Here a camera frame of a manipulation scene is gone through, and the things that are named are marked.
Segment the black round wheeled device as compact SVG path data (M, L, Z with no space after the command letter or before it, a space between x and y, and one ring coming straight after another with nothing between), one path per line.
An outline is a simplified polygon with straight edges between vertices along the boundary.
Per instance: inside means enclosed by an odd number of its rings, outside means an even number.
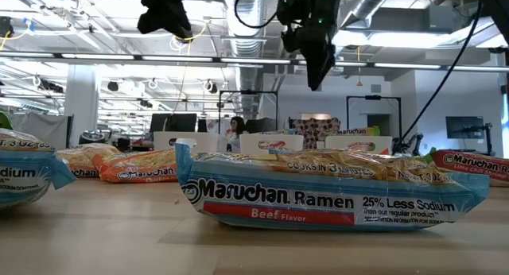
M109 132L103 132L101 130L86 130L80 135L79 144L105 144L109 140L110 135Z

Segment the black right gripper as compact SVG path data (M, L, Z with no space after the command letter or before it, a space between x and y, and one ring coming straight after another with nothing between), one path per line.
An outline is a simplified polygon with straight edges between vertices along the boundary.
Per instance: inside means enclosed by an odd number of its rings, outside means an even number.
M278 0L278 21L287 52L301 51L306 61L308 86L315 91L335 64L340 2L343 0Z

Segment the black metal frame stand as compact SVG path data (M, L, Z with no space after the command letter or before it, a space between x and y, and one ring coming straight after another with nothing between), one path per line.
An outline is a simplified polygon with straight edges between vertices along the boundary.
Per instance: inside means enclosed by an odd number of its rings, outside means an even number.
M274 104L272 117L260 115L264 99ZM227 114L238 116L243 119L249 133L278 130L279 98L277 91L220 91L216 106L219 119L224 118Z
M385 99L387 101L389 100L395 100L398 102L397 110L398 110L398 121L402 122L402 99L401 97L394 97L394 96L381 96L381 95L347 95L346 96L346 119L347 119L347 126L350 125L350 99L364 99L369 101L380 101L382 99Z

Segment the grey curtain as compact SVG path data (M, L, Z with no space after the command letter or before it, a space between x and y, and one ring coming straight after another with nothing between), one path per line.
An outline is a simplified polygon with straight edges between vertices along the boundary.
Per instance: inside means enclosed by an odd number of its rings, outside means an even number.
M14 130L33 135L57 150L67 149L72 129L72 116L36 114L10 114Z

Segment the person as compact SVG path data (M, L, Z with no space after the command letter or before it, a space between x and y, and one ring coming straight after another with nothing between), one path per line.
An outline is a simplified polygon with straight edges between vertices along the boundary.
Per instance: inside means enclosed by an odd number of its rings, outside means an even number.
M227 151L232 153L240 152L240 136L248 134L243 118L235 116L230 121L231 128L227 130Z

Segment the silver ceiling duct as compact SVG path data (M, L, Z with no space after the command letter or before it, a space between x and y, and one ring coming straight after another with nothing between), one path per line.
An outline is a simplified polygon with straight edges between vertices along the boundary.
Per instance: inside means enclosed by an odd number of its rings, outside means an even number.
M337 30L332 39L334 57L340 59L345 48L358 48L367 43L366 32L371 20L386 0L343 0L337 17Z
M234 40L231 41L231 54L237 58L256 58L261 56L262 42L255 38L262 36L261 29L252 29L243 25L238 16L248 25L261 25L263 18L263 3L266 0L224 0L226 5L226 19L228 32ZM259 68L235 68L235 84L237 90L261 91L263 74Z

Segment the white pillar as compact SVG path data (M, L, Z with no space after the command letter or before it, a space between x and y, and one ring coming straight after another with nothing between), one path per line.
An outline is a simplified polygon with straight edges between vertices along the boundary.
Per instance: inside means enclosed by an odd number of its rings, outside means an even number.
M64 114L72 116L69 145L79 144L80 135L95 130L98 121L101 77L95 66L69 64L65 88Z

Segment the white plastic bin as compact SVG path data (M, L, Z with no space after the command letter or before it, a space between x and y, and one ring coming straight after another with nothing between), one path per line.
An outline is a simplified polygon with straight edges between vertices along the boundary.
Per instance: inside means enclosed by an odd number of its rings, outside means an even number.
M303 137L288 134L243 134L240 136L240 152L246 155L268 155L270 150L260 149L258 142L263 140L284 141L284 149L302 150Z
M189 145L191 153L214 153L217 151L218 134L206 132L154 132L155 150L171 149L176 143Z
M388 136L327 136L326 149L349 149L373 154L389 155L392 137Z

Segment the dark wall monitor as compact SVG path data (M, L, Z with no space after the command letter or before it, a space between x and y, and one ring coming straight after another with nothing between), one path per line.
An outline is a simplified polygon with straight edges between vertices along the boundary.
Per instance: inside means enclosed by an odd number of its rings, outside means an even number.
M447 138L483 139L484 120L478 116L447 116L445 118Z

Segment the overhead LED light bar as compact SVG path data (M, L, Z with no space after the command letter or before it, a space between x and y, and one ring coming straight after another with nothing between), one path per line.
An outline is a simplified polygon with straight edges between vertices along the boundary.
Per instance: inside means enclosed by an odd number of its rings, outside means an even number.
M304 60L266 59L266 58L238 58L218 56L158 56L158 55L124 55L124 54L96 54L96 53L60 53L60 52L14 52L0 51L0 60L27 60L63 62L91 62L97 64L240 64L240 65L297 65L305 66ZM376 69L412 69L426 71L446 71L450 68L444 64L399 64L365 61L337 61L340 68L376 68Z

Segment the orange chicken ramen pack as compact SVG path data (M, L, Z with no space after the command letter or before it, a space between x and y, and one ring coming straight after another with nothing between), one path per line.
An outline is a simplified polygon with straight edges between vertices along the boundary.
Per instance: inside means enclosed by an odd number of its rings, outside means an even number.
M78 145L71 149L57 151L57 156L68 162L71 172L77 178L98 178L99 172L92 162L92 158L100 155L109 157L120 153L113 145L103 143L90 143Z
M99 172L99 178L106 182L148 184L177 181L173 149L95 155L91 161Z

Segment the patterned fabric cover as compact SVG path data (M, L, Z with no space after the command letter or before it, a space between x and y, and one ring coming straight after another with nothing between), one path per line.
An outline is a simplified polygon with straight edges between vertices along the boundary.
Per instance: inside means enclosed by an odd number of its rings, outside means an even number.
M337 135L340 131L340 120L330 119L294 119L292 129L295 134L303 137L303 149L316 149L319 141L327 136Z

